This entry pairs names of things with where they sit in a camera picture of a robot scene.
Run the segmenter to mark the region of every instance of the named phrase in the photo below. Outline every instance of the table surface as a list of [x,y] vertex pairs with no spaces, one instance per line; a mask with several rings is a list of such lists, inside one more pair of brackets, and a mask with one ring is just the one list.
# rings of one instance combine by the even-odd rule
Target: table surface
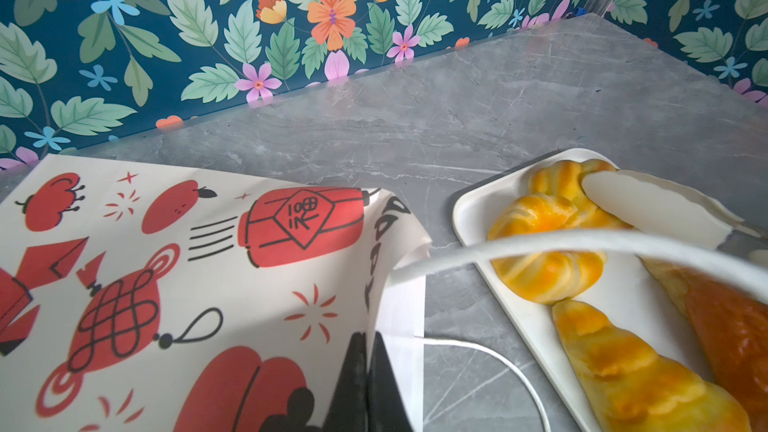
[[[387,188],[439,255],[458,246],[450,212],[463,192],[571,147],[698,188],[768,227],[768,111],[594,15],[78,154]],[[0,179],[0,198],[23,176]],[[552,430],[578,430],[474,267],[428,278],[426,333],[510,358]],[[519,380],[482,353],[429,346],[424,382],[426,432],[541,429]]]

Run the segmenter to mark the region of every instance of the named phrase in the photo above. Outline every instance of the white cable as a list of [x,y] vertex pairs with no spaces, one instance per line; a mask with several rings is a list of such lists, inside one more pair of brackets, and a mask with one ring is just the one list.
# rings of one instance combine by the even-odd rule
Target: white cable
[[764,285],[768,271],[764,268],[733,255],[685,244],[672,238],[631,231],[572,229],[515,235],[415,262],[392,271],[389,279],[394,285],[464,264],[558,250],[626,252],[687,265],[730,282],[768,303],[768,292]]
[[464,348],[480,350],[481,352],[485,352],[486,354],[492,355],[496,359],[500,360],[502,363],[504,363],[504,365],[509,367],[510,370],[512,370],[518,377],[520,377],[520,380],[522,380],[523,385],[525,386],[526,389],[528,389],[528,393],[531,395],[533,402],[536,403],[536,408],[538,409],[539,417],[542,418],[542,426],[544,427],[544,432],[552,432],[552,429],[549,428],[549,418],[547,417],[547,411],[544,409],[544,404],[542,403],[542,399],[540,399],[538,394],[536,394],[536,389],[533,388],[533,385],[531,384],[531,382],[528,381],[528,378],[525,377],[525,374],[518,368],[518,366],[514,365],[509,359],[501,355],[499,352],[495,350],[491,350],[480,344],[475,344],[474,342],[456,341],[450,338],[427,338],[427,337],[416,337],[416,338],[427,345],[455,345],[456,347],[464,347]]

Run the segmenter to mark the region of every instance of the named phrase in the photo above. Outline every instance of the wrapping paper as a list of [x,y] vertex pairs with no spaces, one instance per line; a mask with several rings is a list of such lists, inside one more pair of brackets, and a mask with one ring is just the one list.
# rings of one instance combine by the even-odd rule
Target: wrapping paper
[[71,156],[0,223],[10,430],[319,430],[387,275],[430,242],[384,190]]

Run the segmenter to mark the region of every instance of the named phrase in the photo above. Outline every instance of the croissant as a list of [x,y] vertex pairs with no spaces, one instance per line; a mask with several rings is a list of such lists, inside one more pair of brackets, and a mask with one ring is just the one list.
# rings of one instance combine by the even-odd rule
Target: croissant
[[589,304],[552,308],[555,327],[605,432],[748,432],[744,408],[723,388],[661,357]]
[[644,258],[693,325],[717,383],[768,432],[768,305],[691,268]]
[[531,194],[542,193],[570,200],[583,215],[580,224],[582,228],[631,228],[626,222],[598,207],[581,187],[584,176],[603,170],[613,172],[616,168],[599,158],[584,162],[559,160],[533,174],[528,190]]
[[[584,216],[561,196],[533,194],[515,200],[496,219],[488,240],[579,226]],[[602,252],[545,252],[491,261],[498,277],[514,293],[539,304],[574,297],[600,279]]]

